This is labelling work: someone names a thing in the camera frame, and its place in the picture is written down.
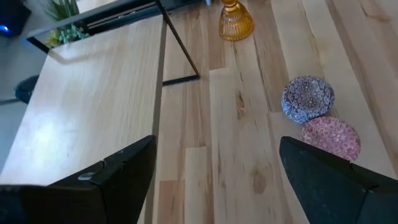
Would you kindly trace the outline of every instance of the gray floor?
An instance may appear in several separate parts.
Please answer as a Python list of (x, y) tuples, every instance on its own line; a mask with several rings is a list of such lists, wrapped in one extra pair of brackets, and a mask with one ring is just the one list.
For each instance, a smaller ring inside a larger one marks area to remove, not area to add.
[[(14, 39), (0, 37), (0, 100), (13, 98), (13, 89), (20, 81), (38, 75), (46, 57), (24, 38), (29, 31), (46, 26), (51, 21), (44, 16), (37, 0), (27, 0), (25, 4), (32, 15), (22, 35)], [(26, 107), (23, 103), (0, 106), (0, 170), (7, 159)]]

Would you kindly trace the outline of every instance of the potted plant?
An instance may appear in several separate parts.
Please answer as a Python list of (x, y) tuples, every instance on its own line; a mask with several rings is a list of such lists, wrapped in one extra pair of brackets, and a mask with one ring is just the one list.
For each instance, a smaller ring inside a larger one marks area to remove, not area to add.
[[(76, 0), (45, 0), (42, 6), (44, 13), (56, 22), (80, 13)], [(89, 36), (85, 31), (86, 25), (82, 22), (51, 30), (45, 44), (47, 47), (54, 48), (62, 44), (81, 40)]]

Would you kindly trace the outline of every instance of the table leg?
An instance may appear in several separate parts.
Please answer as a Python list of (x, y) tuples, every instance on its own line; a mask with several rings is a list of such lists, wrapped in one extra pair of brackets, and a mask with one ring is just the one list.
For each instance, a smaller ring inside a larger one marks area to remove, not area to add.
[(174, 84), (179, 84), (179, 83), (185, 83), (185, 82), (189, 82), (189, 81), (194, 81), (194, 80), (199, 80), (200, 79), (200, 74), (199, 71), (196, 67), (196, 65), (193, 63), (191, 56), (189, 55), (187, 49), (185, 48), (184, 44), (181, 41), (180, 36), (178, 35), (177, 31), (175, 30), (175, 27), (172, 23), (172, 21), (170, 20), (169, 15), (167, 15), (167, 12), (165, 10), (165, 8), (163, 7), (162, 3), (160, 2), (160, 0), (155, 0), (157, 7), (159, 8), (160, 12), (163, 15), (163, 19), (166, 21), (167, 25), (169, 25), (170, 30), (172, 31), (174, 37), (176, 38), (178, 44), (180, 45), (182, 51), (184, 52), (186, 58), (189, 61), (189, 64), (192, 66), (193, 70), (195, 71), (195, 75), (190, 75), (188, 77), (182, 77), (182, 78), (176, 78), (173, 80), (167, 80), (163, 82), (163, 86), (169, 86), (169, 85), (174, 85)]
[(50, 52), (50, 49), (41, 43), (39, 40), (37, 40), (35, 37), (28, 37), (27, 41), (29, 41), (31, 44), (36, 46), (38, 49), (42, 50), (44, 53), (48, 54)]

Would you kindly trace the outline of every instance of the desk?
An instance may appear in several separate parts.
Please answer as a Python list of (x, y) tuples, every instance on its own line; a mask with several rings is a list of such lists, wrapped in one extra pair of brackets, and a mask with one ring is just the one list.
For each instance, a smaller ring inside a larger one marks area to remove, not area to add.
[(164, 42), (157, 16), (51, 50), (0, 182), (51, 184), (157, 135)]
[[(308, 223), (279, 159), (280, 137), (302, 128), (281, 93), (302, 75), (335, 89), (330, 115), (361, 138), (355, 163), (397, 178), (398, 2), (241, 2), (256, 27), (234, 43), (219, 38), (219, 1), (171, 15), (202, 79), (163, 90), (154, 223)], [(189, 68), (176, 47), (167, 34), (167, 78)]]

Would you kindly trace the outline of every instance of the pink patterned bowl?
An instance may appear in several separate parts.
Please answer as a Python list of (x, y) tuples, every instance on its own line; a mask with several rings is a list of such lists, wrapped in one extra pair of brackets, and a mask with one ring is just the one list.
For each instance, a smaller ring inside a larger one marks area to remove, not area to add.
[(307, 144), (351, 162), (361, 151), (361, 142), (355, 129), (337, 118), (320, 117), (309, 121), (304, 124), (301, 138)]

